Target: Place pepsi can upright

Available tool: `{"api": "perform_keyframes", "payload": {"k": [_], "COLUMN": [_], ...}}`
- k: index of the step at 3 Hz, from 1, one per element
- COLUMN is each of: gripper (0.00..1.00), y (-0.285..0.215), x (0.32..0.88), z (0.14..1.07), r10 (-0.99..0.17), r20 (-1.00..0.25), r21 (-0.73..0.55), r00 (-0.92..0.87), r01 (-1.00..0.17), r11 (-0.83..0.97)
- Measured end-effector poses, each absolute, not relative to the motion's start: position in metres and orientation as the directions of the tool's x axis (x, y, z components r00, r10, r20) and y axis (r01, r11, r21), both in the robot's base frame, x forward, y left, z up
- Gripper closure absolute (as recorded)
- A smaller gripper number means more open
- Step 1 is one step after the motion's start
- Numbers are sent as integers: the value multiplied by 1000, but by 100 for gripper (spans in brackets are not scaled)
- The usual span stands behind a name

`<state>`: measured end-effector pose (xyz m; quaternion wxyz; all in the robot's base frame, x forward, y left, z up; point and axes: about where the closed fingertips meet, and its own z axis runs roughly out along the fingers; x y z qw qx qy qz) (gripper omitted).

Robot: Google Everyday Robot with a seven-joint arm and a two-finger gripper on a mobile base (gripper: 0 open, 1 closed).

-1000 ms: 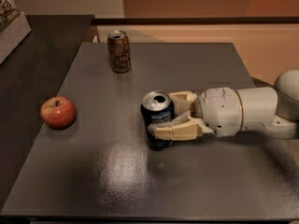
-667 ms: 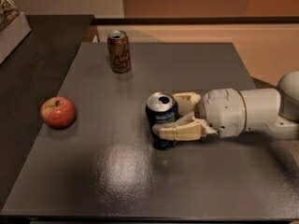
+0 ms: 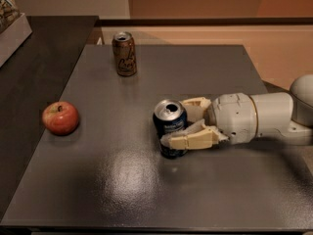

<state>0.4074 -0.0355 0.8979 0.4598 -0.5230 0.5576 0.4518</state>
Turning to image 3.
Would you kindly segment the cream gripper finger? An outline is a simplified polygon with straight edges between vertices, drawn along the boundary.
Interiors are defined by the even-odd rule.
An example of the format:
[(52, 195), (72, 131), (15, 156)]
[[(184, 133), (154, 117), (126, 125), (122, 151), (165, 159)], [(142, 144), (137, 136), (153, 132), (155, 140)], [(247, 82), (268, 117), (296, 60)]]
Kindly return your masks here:
[(201, 150), (228, 140), (229, 137), (219, 131), (215, 125), (208, 126), (204, 119), (201, 119), (185, 130), (163, 135), (160, 144), (174, 150)]
[(188, 122), (196, 122), (203, 118), (207, 118), (207, 110), (211, 105), (211, 101), (204, 97), (191, 98), (181, 101), (181, 104), (187, 111)]

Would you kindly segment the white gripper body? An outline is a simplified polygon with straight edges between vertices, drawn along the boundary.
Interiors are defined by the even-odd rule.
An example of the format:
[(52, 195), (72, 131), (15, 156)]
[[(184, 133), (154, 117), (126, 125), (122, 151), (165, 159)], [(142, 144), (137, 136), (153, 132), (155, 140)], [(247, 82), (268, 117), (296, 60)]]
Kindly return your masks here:
[(208, 123), (226, 135), (231, 144), (250, 142), (257, 130), (252, 99), (243, 93), (219, 96), (208, 107)]

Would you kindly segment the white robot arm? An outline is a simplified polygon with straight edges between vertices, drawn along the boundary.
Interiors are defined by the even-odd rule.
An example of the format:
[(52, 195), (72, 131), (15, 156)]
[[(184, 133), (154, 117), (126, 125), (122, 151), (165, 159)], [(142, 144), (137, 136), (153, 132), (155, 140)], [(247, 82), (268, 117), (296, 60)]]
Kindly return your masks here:
[(297, 78), (288, 92), (246, 95), (224, 94), (184, 100), (184, 130), (165, 134), (160, 144), (173, 150), (199, 150), (220, 142), (248, 143), (273, 138), (294, 145), (309, 145), (313, 138), (313, 75)]

